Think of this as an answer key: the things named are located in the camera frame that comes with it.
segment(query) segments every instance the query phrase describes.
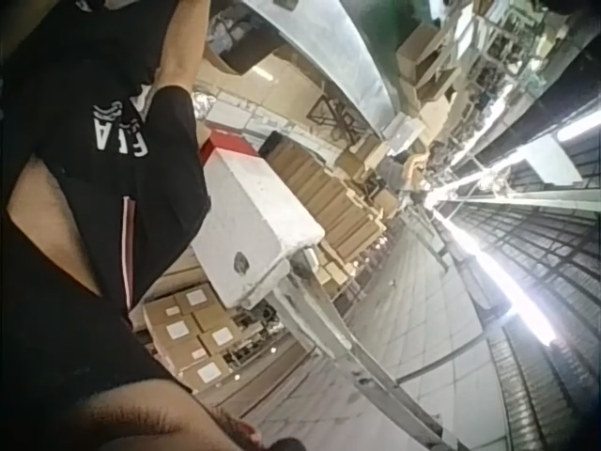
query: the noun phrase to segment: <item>black t-shirt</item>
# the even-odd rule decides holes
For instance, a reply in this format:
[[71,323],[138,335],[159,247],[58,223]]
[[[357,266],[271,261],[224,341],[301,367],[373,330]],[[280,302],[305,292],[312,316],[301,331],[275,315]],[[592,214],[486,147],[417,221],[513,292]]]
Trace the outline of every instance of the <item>black t-shirt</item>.
[[5,109],[3,205],[32,155],[67,198],[103,296],[131,310],[209,209],[190,95],[159,90],[142,120],[100,61],[52,67]]
[[[170,378],[136,342],[126,314],[198,232],[207,187],[190,95],[159,90],[142,120],[129,93],[106,61],[65,61],[3,104],[4,426],[35,428],[96,393]],[[6,214],[32,156],[69,203],[101,297],[58,269]]]

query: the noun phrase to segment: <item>white styrofoam box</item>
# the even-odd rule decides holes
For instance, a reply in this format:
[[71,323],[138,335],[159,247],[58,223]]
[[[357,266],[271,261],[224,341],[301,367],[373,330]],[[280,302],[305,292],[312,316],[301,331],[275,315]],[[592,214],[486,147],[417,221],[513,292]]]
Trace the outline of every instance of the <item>white styrofoam box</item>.
[[217,100],[208,112],[207,120],[233,129],[243,129],[252,114],[239,106]]
[[282,260],[325,235],[261,158],[217,148],[205,178],[211,210],[192,248],[226,308],[252,294]]

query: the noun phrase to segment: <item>warehouse aisle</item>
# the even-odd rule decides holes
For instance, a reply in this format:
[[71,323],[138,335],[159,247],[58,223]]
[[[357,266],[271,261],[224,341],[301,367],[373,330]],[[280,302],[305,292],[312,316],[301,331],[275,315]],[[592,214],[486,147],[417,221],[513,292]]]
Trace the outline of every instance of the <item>warehouse aisle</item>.
[[[406,230],[347,323],[395,377],[438,360],[482,331],[456,269],[445,274]],[[471,449],[507,449],[499,380],[486,342],[403,388]],[[359,450],[375,443],[382,451],[421,449],[321,357],[299,368],[246,419],[268,440],[293,435],[308,449]]]

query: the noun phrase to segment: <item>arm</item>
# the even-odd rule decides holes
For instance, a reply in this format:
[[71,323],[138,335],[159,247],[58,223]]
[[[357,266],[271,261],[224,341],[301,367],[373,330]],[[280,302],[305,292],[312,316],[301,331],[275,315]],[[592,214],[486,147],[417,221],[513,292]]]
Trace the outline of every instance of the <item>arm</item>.
[[155,89],[181,86],[192,91],[205,48],[210,0],[179,0],[162,44]]

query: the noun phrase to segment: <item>metal frame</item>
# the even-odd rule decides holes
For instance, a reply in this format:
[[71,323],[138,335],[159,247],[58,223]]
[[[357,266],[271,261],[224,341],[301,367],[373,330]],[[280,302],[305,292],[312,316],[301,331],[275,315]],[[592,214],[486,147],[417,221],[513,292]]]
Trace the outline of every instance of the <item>metal frame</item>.
[[270,293],[288,330],[308,349],[316,348],[372,404],[427,449],[468,451],[413,400],[350,332],[310,269],[304,253],[291,259],[293,272]]
[[347,106],[339,100],[321,95],[307,113],[307,118],[317,125],[338,127],[347,136],[349,144],[357,144],[369,130],[347,110]]
[[513,204],[601,212],[601,190],[539,191],[515,193],[508,197],[496,197],[493,194],[471,195],[449,199],[447,202]]

